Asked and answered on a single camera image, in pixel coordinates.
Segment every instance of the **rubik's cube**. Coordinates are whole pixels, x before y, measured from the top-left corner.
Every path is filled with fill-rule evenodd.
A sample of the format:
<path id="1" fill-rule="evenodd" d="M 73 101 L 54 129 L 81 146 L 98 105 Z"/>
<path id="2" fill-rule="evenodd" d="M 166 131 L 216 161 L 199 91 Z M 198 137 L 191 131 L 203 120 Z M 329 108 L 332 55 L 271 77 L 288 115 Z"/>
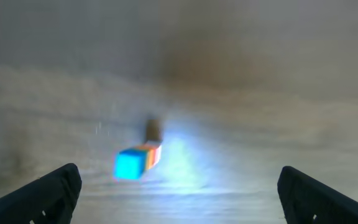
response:
<path id="1" fill-rule="evenodd" d="M 148 141 L 143 145 L 121 151 L 116 157 L 114 176 L 136 180 L 153 168 L 161 158 L 161 144 Z"/>

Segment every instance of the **wooden surface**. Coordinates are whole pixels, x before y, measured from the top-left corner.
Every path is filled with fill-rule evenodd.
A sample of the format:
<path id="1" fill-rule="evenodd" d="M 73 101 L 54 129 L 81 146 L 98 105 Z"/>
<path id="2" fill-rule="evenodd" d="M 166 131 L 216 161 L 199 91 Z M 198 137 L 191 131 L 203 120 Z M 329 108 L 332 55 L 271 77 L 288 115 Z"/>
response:
<path id="1" fill-rule="evenodd" d="M 72 223 L 285 223 L 285 165 L 358 201 L 358 2 L 1 3 L 0 197 L 74 162 Z"/>

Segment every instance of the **blue cube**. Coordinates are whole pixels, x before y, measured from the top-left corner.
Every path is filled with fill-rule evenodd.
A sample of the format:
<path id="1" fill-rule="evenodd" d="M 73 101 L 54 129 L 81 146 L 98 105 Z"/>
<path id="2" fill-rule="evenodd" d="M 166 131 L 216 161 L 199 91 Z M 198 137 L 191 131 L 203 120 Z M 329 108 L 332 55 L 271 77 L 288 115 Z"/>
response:
<path id="1" fill-rule="evenodd" d="M 145 171 L 146 151 L 126 149 L 117 155 L 115 178 L 137 180 Z"/>

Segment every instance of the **colorful cube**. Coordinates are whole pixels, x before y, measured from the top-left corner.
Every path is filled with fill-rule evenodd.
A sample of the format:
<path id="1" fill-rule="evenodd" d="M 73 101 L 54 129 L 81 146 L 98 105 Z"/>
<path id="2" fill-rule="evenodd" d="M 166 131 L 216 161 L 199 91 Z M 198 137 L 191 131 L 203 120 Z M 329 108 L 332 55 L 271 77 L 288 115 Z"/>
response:
<path id="1" fill-rule="evenodd" d="M 161 145 L 147 142 L 143 145 L 121 151 L 117 155 L 115 178 L 136 180 L 153 168 L 161 158 Z"/>

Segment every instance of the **blue cube face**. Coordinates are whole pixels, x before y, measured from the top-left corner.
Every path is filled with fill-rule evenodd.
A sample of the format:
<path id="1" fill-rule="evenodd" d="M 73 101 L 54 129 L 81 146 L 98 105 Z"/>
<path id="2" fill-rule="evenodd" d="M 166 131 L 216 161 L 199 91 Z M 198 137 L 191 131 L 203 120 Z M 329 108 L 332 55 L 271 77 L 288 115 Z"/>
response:
<path id="1" fill-rule="evenodd" d="M 120 152 L 116 159 L 114 176 L 119 179 L 137 180 L 145 170 L 147 153 L 136 149 Z"/>

